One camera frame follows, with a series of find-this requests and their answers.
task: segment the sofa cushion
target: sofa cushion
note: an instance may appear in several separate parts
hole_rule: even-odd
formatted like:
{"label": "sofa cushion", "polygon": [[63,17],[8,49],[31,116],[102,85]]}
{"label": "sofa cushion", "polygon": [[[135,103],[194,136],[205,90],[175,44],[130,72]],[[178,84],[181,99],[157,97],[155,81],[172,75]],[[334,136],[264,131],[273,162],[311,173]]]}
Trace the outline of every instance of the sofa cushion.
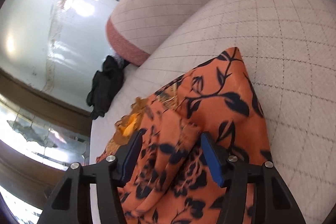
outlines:
{"label": "sofa cushion", "polygon": [[141,65],[189,16],[209,0],[120,0],[108,20],[110,44]]}
{"label": "sofa cushion", "polygon": [[[336,202],[336,0],[211,0],[126,79],[104,119],[113,128],[136,96],[228,47],[239,47],[266,117],[275,167],[307,223]],[[102,131],[104,143],[111,138]]]}

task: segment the orange floral cloth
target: orange floral cloth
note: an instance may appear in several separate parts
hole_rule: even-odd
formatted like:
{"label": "orange floral cloth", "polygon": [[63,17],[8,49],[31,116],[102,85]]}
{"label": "orange floral cloth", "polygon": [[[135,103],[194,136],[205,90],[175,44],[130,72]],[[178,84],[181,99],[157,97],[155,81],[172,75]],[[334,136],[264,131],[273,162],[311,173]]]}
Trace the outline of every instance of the orange floral cloth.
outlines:
{"label": "orange floral cloth", "polygon": [[[272,161],[263,111],[236,47],[149,96],[139,128],[142,150],[131,181],[119,189],[128,223],[216,223],[226,189],[207,167],[204,131],[245,162]],[[252,205],[248,185],[244,224]]]}

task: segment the white wall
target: white wall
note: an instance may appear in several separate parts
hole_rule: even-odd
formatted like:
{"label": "white wall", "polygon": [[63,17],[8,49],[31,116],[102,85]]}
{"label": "white wall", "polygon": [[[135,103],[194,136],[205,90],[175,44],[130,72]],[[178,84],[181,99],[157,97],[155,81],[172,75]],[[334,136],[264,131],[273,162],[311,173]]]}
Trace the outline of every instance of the white wall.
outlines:
{"label": "white wall", "polygon": [[[70,3],[59,22],[58,40],[52,42],[50,25],[58,1],[5,1],[0,10],[0,67],[38,90],[90,110],[85,99],[92,77],[106,55],[114,53],[106,40],[105,24],[116,2]],[[89,3],[93,13],[82,16],[79,3]]]}

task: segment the black bag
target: black bag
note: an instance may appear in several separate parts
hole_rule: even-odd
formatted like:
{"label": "black bag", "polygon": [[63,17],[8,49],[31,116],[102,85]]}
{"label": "black bag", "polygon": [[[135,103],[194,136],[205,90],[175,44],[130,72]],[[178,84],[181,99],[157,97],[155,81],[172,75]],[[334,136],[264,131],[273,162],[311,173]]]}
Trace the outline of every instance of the black bag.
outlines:
{"label": "black bag", "polygon": [[103,63],[102,71],[97,71],[92,80],[92,89],[87,95],[86,103],[93,106],[90,117],[95,120],[99,116],[104,117],[110,109],[113,98],[119,92],[124,83],[123,69],[110,55]]}

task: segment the metal screw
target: metal screw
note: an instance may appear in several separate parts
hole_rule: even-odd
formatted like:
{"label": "metal screw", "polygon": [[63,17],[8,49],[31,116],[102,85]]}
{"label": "metal screw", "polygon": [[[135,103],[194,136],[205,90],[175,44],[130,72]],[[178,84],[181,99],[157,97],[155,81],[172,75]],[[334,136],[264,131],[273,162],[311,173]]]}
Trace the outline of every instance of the metal screw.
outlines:
{"label": "metal screw", "polygon": [[110,156],[107,156],[106,157],[106,161],[108,161],[108,162],[112,162],[112,161],[114,161],[116,159],[116,157],[114,156],[114,155],[110,155]]}
{"label": "metal screw", "polygon": [[273,164],[271,161],[266,161],[266,162],[265,162],[265,166],[266,166],[267,168],[272,168],[272,167],[274,166],[274,164]]}
{"label": "metal screw", "polygon": [[229,156],[229,161],[236,162],[237,160],[238,160],[238,158],[236,156],[234,156],[234,155]]}
{"label": "metal screw", "polygon": [[77,162],[74,162],[70,165],[71,169],[77,169],[78,167],[79,167],[79,163],[77,163]]}

